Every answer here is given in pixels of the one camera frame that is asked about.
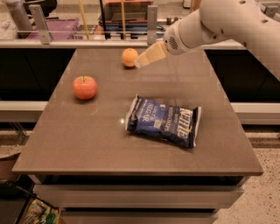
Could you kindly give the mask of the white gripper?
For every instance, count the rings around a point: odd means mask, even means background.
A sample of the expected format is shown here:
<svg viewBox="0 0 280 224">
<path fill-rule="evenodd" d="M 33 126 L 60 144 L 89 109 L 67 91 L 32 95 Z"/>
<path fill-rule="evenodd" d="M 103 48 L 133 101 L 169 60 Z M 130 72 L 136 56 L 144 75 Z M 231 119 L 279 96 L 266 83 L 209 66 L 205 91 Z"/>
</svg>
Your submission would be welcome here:
<svg viewBox="0 0 280 224">
<path fill-rule="evenodd" d="M 137 68 L 146 67 L 149 64 L 164 59 L 168 52 L 173 55 L 180 55 L 187 51 L 187 47 L 179 36 L 179 21 L 165 30 L 163 41 L 164 43 L 157 42 L 142 52 L 134 60 L 135 66 Z"/>
</svg>

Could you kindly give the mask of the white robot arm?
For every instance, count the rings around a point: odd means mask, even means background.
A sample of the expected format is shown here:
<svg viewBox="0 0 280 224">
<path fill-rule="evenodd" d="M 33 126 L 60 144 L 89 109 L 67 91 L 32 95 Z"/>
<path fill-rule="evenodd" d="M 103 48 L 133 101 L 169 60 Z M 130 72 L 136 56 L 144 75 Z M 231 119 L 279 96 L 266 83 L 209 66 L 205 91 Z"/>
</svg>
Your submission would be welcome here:
<svg viewBox="0 0 280 224">
<path fill-rule="evenodd" d="M 180 55 L 228 39 L 244 46 L 280 80 L 280 23 L 263 14 L 255 0 L 201 0 L 196 11 L 141 53 L 135 65 L 145 67 L 169 53 Z"/>
</svg>

